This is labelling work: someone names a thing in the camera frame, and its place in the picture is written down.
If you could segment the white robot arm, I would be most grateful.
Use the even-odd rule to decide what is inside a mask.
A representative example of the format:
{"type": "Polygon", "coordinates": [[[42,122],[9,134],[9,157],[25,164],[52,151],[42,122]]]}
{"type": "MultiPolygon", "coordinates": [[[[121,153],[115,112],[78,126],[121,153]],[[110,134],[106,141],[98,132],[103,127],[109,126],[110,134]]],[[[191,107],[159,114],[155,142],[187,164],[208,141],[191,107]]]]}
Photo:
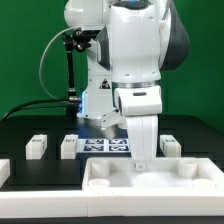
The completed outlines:
{"type": "Polygon", "coordinates": [[[78,116],[97,122],[107,139],[126,129],[135,167],[144,170],[157,152],[160,72],[180,66],[189,51],[174,0],[68,0],[64,18],[73,48],[87,53],[78,116]]]}

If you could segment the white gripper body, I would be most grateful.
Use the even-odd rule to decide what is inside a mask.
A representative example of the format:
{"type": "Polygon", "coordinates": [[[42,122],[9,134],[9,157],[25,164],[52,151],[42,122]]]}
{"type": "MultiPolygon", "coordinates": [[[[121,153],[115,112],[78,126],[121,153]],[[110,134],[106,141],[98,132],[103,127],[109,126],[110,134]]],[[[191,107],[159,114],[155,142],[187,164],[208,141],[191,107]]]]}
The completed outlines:
{"type": "Polygon", "coordinates": [[[135,164],[146,163],[156,157],[158,116],[126,118],[131,157],[135,164]]]}

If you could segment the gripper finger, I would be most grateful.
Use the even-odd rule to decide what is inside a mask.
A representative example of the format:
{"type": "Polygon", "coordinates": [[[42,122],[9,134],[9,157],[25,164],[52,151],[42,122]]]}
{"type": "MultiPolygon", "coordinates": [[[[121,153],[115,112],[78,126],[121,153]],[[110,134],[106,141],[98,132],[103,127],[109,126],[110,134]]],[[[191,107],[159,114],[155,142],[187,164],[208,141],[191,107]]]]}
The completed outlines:
{"type": "Polygon", "coordinates": [[[145,162],[136,162],[135,163],[135,169],[139,172],[144,171],[146,168],[146,163],[145,162]]]}

